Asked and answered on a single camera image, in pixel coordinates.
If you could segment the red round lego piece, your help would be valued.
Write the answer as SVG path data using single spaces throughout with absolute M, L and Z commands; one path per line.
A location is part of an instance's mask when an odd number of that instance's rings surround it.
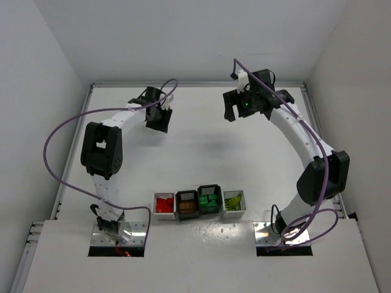
M 158 210 L 158 213 L 172 213 L 174 211 L 174 207 L 167 204 L 167 207 L 162 210 Z

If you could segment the white bin far right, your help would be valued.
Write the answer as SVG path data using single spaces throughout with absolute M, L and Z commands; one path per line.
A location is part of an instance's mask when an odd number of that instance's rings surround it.
M 246 212 L 246 202 L 242 190 L 223 191 L 223 219 L 241 219 Z

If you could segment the orange brown lego brick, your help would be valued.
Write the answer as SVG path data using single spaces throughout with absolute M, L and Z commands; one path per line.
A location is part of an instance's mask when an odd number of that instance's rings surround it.
M 194 200 L 180 201 L 179 212 L 180 214 L 192 213 L 197 211 L 197 204 Z

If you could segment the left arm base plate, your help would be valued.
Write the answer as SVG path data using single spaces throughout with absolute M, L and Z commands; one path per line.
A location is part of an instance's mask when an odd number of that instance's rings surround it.
M 146 232 L 147 222 L 123 222 L 117 236 L 105 232 L 104 229 L 99 229 L 97 222 L 95 222 L 90 246 L 114 247 L 118 243 L 120 247 L 142 247 L 145 244 Z

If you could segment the lime square lego brick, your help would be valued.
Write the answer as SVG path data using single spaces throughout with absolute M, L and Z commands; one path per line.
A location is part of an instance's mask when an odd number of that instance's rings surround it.
M 240 211 L 241 210 L 241 198 L 242 196 L 237 195 L 232 198 L 226 198 L 224 200 L 225 208 L 227 211 Z

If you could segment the red rectangular lego brick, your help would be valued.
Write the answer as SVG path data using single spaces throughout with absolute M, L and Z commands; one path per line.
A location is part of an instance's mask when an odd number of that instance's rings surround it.
M 156 210 L 162 210 L 167 207 L 166 199 L 164 198 L 157 198 L 156 199 Z

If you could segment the black bin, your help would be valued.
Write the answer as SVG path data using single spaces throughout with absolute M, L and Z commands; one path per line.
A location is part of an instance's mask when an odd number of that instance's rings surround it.
M 199 196 L 196 190 L 179 191 L 175 194 L 175 200 L 179 221 L 199 218 Z
M 221 187 L 217 184 L 199 186 L 197 189 L 199 195 L 200 213 L 218 214 L 222 206 Z

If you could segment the black bin left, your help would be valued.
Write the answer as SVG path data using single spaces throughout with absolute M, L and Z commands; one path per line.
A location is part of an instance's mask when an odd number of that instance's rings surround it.
M 179 221 L 199 218 L 199 196 L 196 190 L 179 191 L 175 194 L 175 200 Z

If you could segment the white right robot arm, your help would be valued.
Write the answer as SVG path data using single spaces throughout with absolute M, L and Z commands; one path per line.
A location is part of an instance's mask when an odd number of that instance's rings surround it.
M 274 227 L 284 235 L 307 226 L 321 205 L 345 190 L 350 157 L 336 151 L 313 130 L 286 90 L 275 90 L 275 76 L 269 70 L 233 72 L 236 89 L 223 94 L 224 118 L 233 122 L 259 113 L 274 124 L 291 143 L 304 171 L 296 183 L 297 194 L 276 215 Z

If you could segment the white bin far left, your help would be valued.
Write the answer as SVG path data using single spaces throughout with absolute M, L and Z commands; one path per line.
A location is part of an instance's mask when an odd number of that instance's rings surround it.
M 176 220 L 176 200 L 172 192 L 157 192 L 153 194 L 153 217 L 159 221 Z

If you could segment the black bin right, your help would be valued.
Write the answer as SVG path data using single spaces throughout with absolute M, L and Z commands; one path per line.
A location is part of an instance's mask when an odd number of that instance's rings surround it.
M 217 184 L 199 186 L 197 189 L 199 195 L 200 213 L 218 214 L 222 206 L 221 187 Z

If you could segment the green upside-down lego brick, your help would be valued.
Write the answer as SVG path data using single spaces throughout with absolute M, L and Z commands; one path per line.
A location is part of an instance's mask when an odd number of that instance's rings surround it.
M 207 195 L 202 195 L 200 196 L 200 206 L 208 206 L 208 196 Z

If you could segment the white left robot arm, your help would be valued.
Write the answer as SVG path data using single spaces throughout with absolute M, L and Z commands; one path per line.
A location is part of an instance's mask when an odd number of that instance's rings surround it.
M 81 164 L 92 177 L 100 198 L 90 209 L 97 217 L 99 229 L 111 237 L 120 237 L 125 221 L 125 211 L 113 206 L 119 194 L 116 174 L 123 164 L 123 138 L 142 123 L 167 133 L 173 100 L 173 94 L 147 87 L 139 97 L 129 100 L 124 110 L 99 123 L 90 122 L 85 128 Z

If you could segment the white bin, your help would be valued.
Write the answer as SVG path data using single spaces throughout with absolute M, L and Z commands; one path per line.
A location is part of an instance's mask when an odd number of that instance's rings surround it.
M 153 217 L 159 221 L 176 220 L 176 200 L 172 192 L 157 192 L 153 194 Z
M 246 202 L 242 190 L 223 191 L 223 219 L 241 219 L 246 212 Z

